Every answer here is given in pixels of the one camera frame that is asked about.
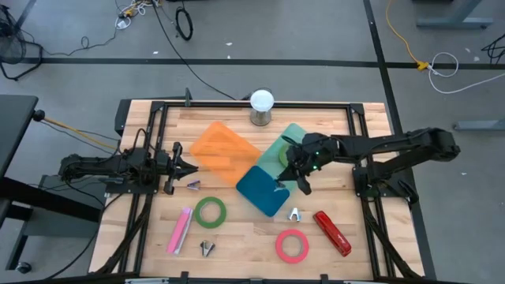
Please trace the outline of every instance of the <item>yellow cable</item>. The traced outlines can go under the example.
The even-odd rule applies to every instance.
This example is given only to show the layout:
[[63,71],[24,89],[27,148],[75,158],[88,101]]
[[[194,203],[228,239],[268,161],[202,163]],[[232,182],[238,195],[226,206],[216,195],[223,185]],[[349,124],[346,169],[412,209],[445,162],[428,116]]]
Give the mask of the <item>yellow cable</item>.
[[100,146],[104,146],[104,147],[110,148],[110,149],[112,149],[112,150],[116,150],[116,147],[114,147],[114,146],[110,146],[110,145],[107,145],[107,144],[105,144],[105,143],[102,143],[102,142],[98,141],[97,139],[95,139],[95,138],[93,138],[93,137],[90,137],[90,136],[86,135],[85,133],[82,133],[81,131],[79,131],[79,130],[75,129],[74,127],[68,126],[68,125],[66,125],[66,124],[64,124],[64,123],[61,123],[61,122],[59,122],[59,121],[52,120],[52,119],[50,119],[50,118],[44,118],[44,120],[45,120],[45,121],[47,121],[47,122],[49,122],[49,123],[51,123],[51,124],[57,125],[57,126],[59,126],[59,127],[62,127],[62,128],[64,128],[64,129],[68,129],[68,130],[74,131],[75,133],[77,133],[77,134],[81,135],[82,137],[84,137],[84,138],[86,138],[86,139],[89,139],[89,140],[91,140],[91,141],[93,141],[93,142],[97,143],[97,144],[98,144],[98,145],[100,145]]
[[389,28],[393,31],[393,33],[399,37],[404,43],[405,43],[405,46],[407,47],[407,51],[409,52],[409,55],[410,57],[417,63],[417,68],[419,70],[423,70],[425,68],[428,67],[429,63],[428,62],[422,62],[422,61],[419,61],[417,60],[417,58],[415,58],[415,56],[413,56],[412,54],[412,51],[410,51],[410,46],[409,46],[409,43],[407,42],[407,40],[405,38],[403,38],[403,36],[401,36],[396,30],[395,28],[393,28],[393,26],[391,25],[391,22],[389,21],[389,7],[391,6],[391,3],[393,2],[393,0],[389,0],[389,2],[387,3],[387,8],[386,8],[386,22],[387,22],[387,25],[389,26]]

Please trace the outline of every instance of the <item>red tape roll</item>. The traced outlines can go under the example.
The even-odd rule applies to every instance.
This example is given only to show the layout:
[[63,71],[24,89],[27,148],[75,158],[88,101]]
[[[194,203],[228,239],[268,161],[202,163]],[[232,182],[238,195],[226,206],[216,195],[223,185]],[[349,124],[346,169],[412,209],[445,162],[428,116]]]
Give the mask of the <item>red tape roll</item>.
[[[282,242],[289,236],[295,236],[301,241],[301,253],[298,256],[288,256],[282,249]],[[277,236],[277,240],[275,241],[275,251],[281,260],[284,260],[287,263],[299,263],[304,260],[305,257],[307,257],[309,254],[309,241],[307,240],[307,237],[299,230],[285,230],[279,236]]]

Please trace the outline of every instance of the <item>tape roll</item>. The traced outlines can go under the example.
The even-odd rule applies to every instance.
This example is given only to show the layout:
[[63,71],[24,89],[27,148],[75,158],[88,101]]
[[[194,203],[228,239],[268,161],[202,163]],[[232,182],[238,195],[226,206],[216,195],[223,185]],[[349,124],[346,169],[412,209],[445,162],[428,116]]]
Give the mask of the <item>tape roll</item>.
[[[202,218],[202,208],[211,202],[218,204],[221,213],[219,213],[219,217],[214,222],[207,222]],[[212,196],[205,197],[200,200],[200,202],[198,202],[196,205],[195,213],[196,222],[199,223],[203,228],[207,229],[216,228],[217,226],[223,224],[224,219],[226,219],[226,207],[224,206],[224,203],[219,198]]]
[[279,150],[279,161],[284,167],[288,166],[287,162],[287,149],[290,147],[289,144],[284,144],[281,149]]
[[[301,241],[301,252],[297,256],[288,256],[282,249],[282,242],[289,236],[297,237]],[[305,257],[307,257],[309,254],[309,241],[307,240],[307,237],[299,230],[285,230],[279,236],[277,236],[277,240],[275,241],[275,251],[284,262],[299,263],[304,260]]]

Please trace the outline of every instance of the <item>metal cup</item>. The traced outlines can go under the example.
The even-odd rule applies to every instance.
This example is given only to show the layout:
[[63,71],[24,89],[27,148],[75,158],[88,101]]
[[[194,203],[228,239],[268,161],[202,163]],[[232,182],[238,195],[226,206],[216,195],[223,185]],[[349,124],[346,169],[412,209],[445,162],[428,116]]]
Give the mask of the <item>metal cup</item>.
[[274,96],[270,89],[260,88],[251,94],[250,119],[254,125],[265,126],[271,120],[271,108],[274,105]]

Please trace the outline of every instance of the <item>orange plastic sheet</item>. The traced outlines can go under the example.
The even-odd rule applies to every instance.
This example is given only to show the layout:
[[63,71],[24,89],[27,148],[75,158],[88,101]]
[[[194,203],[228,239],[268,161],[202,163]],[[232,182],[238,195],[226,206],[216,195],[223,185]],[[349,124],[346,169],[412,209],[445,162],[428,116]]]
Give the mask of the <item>orange plastic sheet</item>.
[[260,150],[221,122],[213,122],[189,149],[200,165],[217,174],[231,187],[261,156]]

